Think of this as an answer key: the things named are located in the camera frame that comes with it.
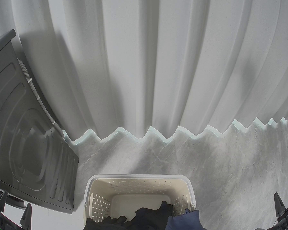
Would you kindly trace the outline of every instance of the marble floor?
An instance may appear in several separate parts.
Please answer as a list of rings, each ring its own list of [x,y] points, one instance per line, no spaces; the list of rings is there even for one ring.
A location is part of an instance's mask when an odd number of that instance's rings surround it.
[[[273,195],[288,206],[288,121],[249,128],[233,123],[220,134],[208,127],[198,136],[182,127],[165,139],[154,128],[136,139],[124,130],[100,140],[94,132],[69,145],[79,155],[72,215],[33,205],[32,229],[83,229],[83,196],[95,174],[182,174],[193,185],[207,230],[269,228],[276,220]],[[21,210],[5,214],[19,221]]]

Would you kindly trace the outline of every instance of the basket rim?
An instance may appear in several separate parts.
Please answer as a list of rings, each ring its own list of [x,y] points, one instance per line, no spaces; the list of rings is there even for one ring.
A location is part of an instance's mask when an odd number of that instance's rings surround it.
[[[184,182],[187,183],[190,196],[191,196],[191,204],[194,205],[196,209],[196,201],[195,201],[195,195],[193,191],[193,187],[191,184],[191,181],[189,180],[188,177],[184,175],[170,175],[170,174],[97,174],[93,175],[87,183],[87,186],[85,188],[85,193],[84,193],[84,205],[88,203],[88,198],[89,198],[89,191],[91,189],[92,183],[97,180],[97,179],[109,179],[109,178],[115,178],[115,179],[181,179]]]

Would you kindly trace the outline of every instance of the laundry basket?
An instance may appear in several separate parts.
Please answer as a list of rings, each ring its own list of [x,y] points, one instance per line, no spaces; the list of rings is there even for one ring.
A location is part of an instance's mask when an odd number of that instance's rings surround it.
[[[164,200],[174,206],[174,216],[196,209],[191,182],[183,175],[95,175],[84,194],[84,224],[107,216],[131,220],[136,210],[158,209]]]

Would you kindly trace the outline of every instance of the clothes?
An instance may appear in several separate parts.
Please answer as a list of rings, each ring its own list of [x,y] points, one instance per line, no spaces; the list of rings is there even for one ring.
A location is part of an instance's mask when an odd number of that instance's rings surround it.
[[[121,224],[124,222],[121,222],[123,218],[119,217],[118,219],[114,218],[111,219],[111,217],[107,217],[101,222],[95,222],[91,218],[87,218],[85,227],[83,230],[126,230],[125,227],[121,226]]]
[[[199,210],[189,211],[180,216],[169,217],[165,230],[205,230],[200,223]]]
[[[156,210],[141,208],[135,212],[136,216],[123,226],[128,230],[165,230],[168,218],[173,214],[173,208],[173,205],[166,201]]]
[[[120,216],[118,219],[108,216],[101,222],[88,218],[84,230],[165,230],[168,218],[172,216],[173,205],[163,201],[160,208],[153,210],[141,208],[135,212],[131,221]]]

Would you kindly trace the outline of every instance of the white curtain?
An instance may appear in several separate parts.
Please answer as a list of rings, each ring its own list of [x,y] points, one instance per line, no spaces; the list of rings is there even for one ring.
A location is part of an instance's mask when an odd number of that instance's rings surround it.
[[[288,0],[0,0],[71,139],[288,118]]]

